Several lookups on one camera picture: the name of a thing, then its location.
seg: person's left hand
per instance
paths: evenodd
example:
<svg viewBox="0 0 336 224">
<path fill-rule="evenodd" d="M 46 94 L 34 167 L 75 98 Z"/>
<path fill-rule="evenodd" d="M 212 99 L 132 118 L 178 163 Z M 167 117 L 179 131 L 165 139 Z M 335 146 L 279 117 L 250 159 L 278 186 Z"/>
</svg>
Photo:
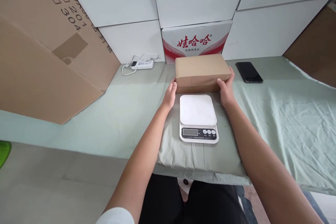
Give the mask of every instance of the person's left hand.
<svg viewBox="0 0 336 224">
<path fill-rule="evenodd" d="M 161 107 L 163 107 L 165 109 L 168 109 L 169 111 L 172 109 L 172 107 L 174 106 L 174 102 L 175 102 L 176 88 L 177 88 L 177 84 L 175 82 L 175 79 L 173 79 L 170 82 L 166 93 L 164 94 L 164 98 L 163 98 L 163 101 L 161 103 Z"/>
</svg>

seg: black smartphone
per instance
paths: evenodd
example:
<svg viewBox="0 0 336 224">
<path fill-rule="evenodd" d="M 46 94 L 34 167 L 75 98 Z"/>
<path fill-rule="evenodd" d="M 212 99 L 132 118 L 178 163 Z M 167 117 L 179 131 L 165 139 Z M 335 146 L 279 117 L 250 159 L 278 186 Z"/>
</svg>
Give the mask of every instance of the black smartphone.
<svg viewBox="0 0 336 224">
<path fill-rule="evenodd" d="M 245 83 L 263 82 L 263 79 L 260 77 L 251 62 L 237 62 L 236 66 Z"/>
</svg>

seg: black pants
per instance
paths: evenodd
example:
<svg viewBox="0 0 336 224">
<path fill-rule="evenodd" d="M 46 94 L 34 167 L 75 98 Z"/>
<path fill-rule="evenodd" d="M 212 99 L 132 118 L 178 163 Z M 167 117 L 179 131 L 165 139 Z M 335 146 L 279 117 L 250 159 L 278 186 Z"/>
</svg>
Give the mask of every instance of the black pants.
<svg viewBox="0 0 336 224">
<path fill-rule="evenodd" d="M 232 185 L 194 181 L 184 205 L 177 178 L 152 174 L 139 224 L 247 223 Z"/>
</svg>

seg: white cable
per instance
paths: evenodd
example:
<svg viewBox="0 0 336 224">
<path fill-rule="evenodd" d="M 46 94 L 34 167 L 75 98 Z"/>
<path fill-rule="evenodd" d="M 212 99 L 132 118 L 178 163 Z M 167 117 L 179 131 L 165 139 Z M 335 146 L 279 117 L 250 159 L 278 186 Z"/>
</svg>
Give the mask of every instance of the white cable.
<svg viewBox="0 0 336 224">
<path fill-rule="evenodd" d="M 144 55 L 157 55 L 157 57 L 156 58 L 150 58 L 150 59 L 146 59 L 146 60 L 142 60 L 142 61 L 140 61 L 141 60 L 141 58 L 144 56 Z M 127 74 L 124 74 L 124 67 L 128 67 L 131 63 L 133 63 L 135 60 L 134 60 L 134 57 L 138 57 L 139 59 L 137 60 L 138 62 L 145 62 L 145 61 L 148 61 L 148 60 L 156 60 L 158 57 L 159 57 L 159 55 L 158 54 L 142 54 L 141 55 L 141 57 L 139 57 L 139 56 L 136 56 L 136 55 L 133 55 L 133 58 L 132 58 L 132 60 L 130 61 L 130 62 L 128 62 L 126 65 L 124 65 L 123 67 L 122 67 L 122 69 L 121 69 L 121 74 L 123 75 L 123 76 L 126 76 L 126 75 L 130 75 L 130 74 L 134 74 L 135 72 L 136 72 L 136 70 L 138 69 L 138 65 L 135 65 L 135 70 L 133 71 L 133 72 L 131 72 L 131 73 L 127 73 Z"/>
</svg>

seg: white kitchen scale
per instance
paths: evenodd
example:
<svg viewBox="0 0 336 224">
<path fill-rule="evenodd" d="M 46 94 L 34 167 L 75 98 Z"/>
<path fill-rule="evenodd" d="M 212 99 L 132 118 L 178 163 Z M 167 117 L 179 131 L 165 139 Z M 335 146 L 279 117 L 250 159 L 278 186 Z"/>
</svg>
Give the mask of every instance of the white kitchen scale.
<svg viewBox="0 0 336 224">
<path fill-rule="evenodd" d="M 180 97 L 180 138 L 184 142 L 218 142 L 217 118 L 211 97 L 185 94 Z"/>
</svg>

